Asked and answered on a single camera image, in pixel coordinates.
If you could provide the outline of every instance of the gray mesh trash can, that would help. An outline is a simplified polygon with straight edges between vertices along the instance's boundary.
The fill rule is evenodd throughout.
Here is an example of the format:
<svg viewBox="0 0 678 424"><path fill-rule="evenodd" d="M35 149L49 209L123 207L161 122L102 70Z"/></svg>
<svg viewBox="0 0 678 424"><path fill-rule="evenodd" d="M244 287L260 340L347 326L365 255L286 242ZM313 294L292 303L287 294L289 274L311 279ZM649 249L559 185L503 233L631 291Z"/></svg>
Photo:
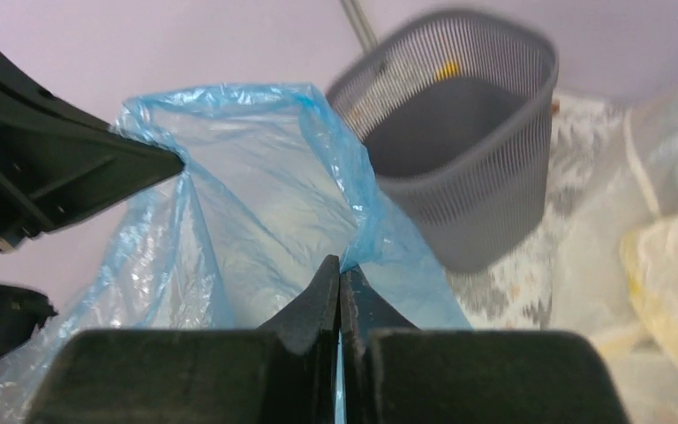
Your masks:
<svg viewBox="0 0 678 424"><path fill-rule="evenodd" d="M557 69L540 34L478 11L438 11L362 58L327 98L441 264L471 273L544 215Z"/></svg>

